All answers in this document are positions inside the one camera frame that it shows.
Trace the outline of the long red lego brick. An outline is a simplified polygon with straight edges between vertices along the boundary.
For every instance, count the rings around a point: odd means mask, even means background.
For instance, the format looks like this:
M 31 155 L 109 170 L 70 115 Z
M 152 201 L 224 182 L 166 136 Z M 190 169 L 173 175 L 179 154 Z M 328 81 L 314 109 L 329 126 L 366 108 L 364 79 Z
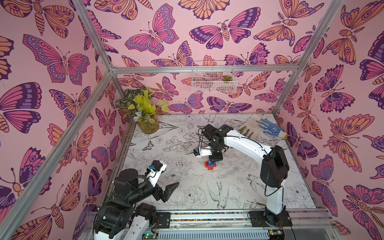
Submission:
M 205 162 L 205 167 L 208 171 L 212 171 L 216 166 L 216 163 Z

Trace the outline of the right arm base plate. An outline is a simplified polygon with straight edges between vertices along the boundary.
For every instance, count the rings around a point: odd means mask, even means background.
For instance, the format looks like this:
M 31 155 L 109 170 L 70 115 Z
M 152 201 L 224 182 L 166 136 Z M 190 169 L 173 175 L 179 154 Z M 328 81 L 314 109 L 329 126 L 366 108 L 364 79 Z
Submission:
M 282 211 L 280 214 L 275 215 L 267 210 L 265 211 L 250 211 L 248 218 L 251 221 L 252 227 L 292 227 L 293 223 L 289 213 Z

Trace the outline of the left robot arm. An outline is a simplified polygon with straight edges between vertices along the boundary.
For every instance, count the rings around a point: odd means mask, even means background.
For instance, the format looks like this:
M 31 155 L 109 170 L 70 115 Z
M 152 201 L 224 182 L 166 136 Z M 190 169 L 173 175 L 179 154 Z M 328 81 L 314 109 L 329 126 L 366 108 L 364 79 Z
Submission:
M 156 239 L 156 228 L 168 228 L 169 214 L 158 214 L 153 205 L 144 203 L 148 197 L 167 202 L 179 183 L 161 188 L 157 181 L 166 166 L 151 165 L 144 175 L 125 169 L 114 180 L 114 190 L 99 207 L 93 225 L 95 240 Z

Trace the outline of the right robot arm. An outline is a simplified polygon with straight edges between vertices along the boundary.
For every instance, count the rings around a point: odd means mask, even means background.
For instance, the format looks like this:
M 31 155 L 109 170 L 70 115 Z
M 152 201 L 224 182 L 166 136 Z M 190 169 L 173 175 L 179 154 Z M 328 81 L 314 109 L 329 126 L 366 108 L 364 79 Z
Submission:
M 201 134 L 208 141 L 208 146 L 194 150 L 197 158 L 207 156 L 208 163 L 215 164 L 223 160 L 223 152 L 233 148 L 261 165 L 260 178 L 265 184 L 264 195 L 267 198 L 263 217 L 271 227 L 281 225 L 288 218 L 284 187 L 290 170 L 283 148 L 262 145 L 228 125 L 217 129 L 208 124 L 202 128 Z

